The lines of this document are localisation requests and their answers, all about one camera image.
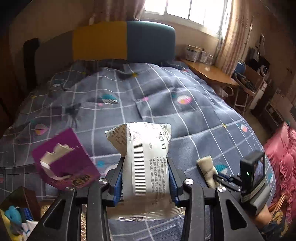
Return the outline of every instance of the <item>blue toy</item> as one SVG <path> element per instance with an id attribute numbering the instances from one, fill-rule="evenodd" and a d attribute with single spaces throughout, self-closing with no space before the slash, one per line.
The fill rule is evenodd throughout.
<path id="1" fill-rule="evenodd" d="M 8 210 L 5 211 L 5 216 L 16 225 L 22 225 L 20 212 L 15 208 L 15 206 L 10 206 Z"/>

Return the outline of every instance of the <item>camera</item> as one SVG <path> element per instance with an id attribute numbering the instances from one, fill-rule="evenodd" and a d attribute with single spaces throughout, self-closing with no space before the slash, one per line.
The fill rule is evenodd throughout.
<path id="1" fill-rule="evenodd" d="M 254 151 L 240 161 L 241 202 L 251 200 L 265 184 L 265 153 Z"/>

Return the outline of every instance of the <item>tissue box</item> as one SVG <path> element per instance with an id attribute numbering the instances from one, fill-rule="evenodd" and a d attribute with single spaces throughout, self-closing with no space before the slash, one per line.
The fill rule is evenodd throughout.
<path id="1" fill-rule="evenodd" d="M 47 152 L 55 154 L 54 149 L 59 144 L 68 145 L 73 150 L 51 163 L 44 164 L 40 161 Z M 32 156 L 43 181 L 60 190 L 66 187 L 82 188 L 100 177 L 100 173 L 71 128 L 35 148 Z"/>

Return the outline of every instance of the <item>curtain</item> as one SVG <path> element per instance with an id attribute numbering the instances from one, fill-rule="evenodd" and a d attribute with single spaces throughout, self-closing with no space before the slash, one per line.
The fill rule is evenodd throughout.
<path id="1" fill-rule="evenodd" d="M 241 56 L 249 22 L 249 3 L 246 0 L 231 1 L 228 28 L 223 38 L 215 65 L 231 76 Z"/>
<path id="2" fill-rule="evenodd" d="M 94 0 L 95 23 L 139 19 L 145 0 Z"/>

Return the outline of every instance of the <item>pink bedding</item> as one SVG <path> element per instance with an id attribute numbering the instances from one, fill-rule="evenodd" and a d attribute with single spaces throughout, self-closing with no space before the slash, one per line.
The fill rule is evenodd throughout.
<path id="1" fill-rule="evenodd" d="M 276 193 L 271 205 L 281 195 L 288 196 L 287 222 L 296 217 L 296 131 L 284 123 L 264 146 L 276 178 Z"/>

